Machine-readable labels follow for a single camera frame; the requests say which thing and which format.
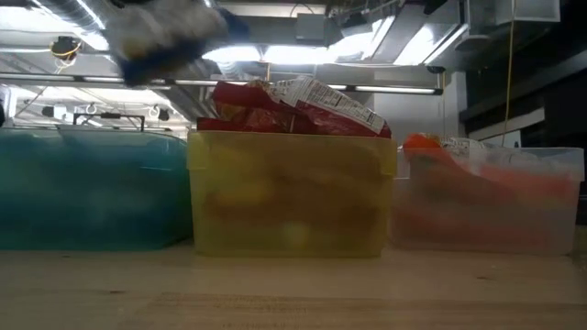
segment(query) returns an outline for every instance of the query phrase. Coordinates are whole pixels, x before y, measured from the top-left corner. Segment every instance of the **table surface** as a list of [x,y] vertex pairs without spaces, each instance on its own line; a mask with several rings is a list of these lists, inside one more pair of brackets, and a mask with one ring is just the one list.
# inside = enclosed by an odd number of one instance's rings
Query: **table surface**
[[587,275],[563,257],[14,251],[0,283],[0,329],[587,328]]

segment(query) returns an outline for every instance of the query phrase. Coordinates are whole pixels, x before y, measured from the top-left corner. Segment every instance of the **translucent plastic container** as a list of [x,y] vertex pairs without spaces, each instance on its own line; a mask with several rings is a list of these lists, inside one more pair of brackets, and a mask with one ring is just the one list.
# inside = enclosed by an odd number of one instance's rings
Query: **translucent plastic container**
[[395,144],[371,137],[189,137],[196,251],[373,257],[386,241]]
[[452,157],[418,149],[399,158],[390,225],[396,246],[549,255],[572,250],[582,149],[472,149]]
[[164,135],[0,129],[0,248],[141,250],[192,234],[187,144]]

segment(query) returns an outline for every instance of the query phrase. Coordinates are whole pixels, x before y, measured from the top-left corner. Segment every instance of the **wall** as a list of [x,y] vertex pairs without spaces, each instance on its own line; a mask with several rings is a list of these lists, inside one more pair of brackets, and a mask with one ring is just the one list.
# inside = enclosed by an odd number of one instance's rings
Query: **wall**
[[459,111],[466,108],[465,75],[457,72],[448,78],[444,111],[443,96],[383,93],[373,96],[373,110],[387,120],[398,143],[416,132],[463,136]]

